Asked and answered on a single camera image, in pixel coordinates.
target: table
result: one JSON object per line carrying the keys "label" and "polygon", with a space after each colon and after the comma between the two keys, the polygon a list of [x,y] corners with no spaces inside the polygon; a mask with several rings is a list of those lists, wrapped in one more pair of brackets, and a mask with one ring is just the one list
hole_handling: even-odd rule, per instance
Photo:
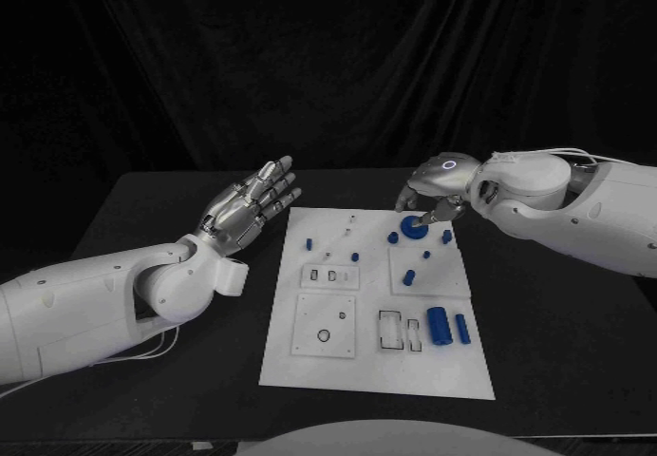
{"label": "table", "polygon": [[[296,204],[390,209],[410,171],[295,171]],[[72,258],[175,241],[245,175],[122,176]],[[657,433],[657,314],[631,277],[507,237],[474,211],[454,229],[497,400],[259,387],[286,223],[288,213],[235,255],[250,265],[245,293],[214,296],[170,353],[70,372],[8,396],[0,441],[258,440],[374,418],[507,436]]]}

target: blue cylindrical block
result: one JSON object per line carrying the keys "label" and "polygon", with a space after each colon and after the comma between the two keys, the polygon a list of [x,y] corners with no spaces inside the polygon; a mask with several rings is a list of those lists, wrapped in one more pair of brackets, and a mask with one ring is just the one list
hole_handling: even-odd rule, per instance
{"label": "blue cylindrical block", "polygon": [[428,233],[428,226],[413,226],[413,221],[418,219],[415,216],[407,216],[400,221],[400,232],[406,235],[407,238],[422,239]]}
{"label": "blue cylindrical block", "polygon": [[448,314],[443,307],[432,307],[426,311],[428,328],[430,329],[430,341],[435,345],[449,345],[452,332],[449,331]]}
{"label": "blue cylindrical block", "polygon": [[406,287],[409,287],[413,284],[413,278],[415,278],[415,271],[412,269],[409,269],[406,271],[406,276],[403,277],[403,280],[402,280],[403,285]]}
{"label": "blue cylindrical block", "polygon": [[442,232],[442,243],[446,244],[452,240],[452,230]]}
{"label": "blue cylindrical block", "polygon": [[469,344],[468,325],[465,324],[465,316],[462,315],[462,313],[458,313],[455,315],[455,327],[458,328],[461,343]]}

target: hole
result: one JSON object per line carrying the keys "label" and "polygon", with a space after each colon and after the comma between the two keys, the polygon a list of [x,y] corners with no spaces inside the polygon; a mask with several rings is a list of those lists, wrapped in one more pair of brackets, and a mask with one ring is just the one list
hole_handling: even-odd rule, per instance
{"label": "hole", "polygon": [[325,342],[331,338],[331,334],[328,333],[328,330],[321,330],[317,333],[317,339],[320,342]]}

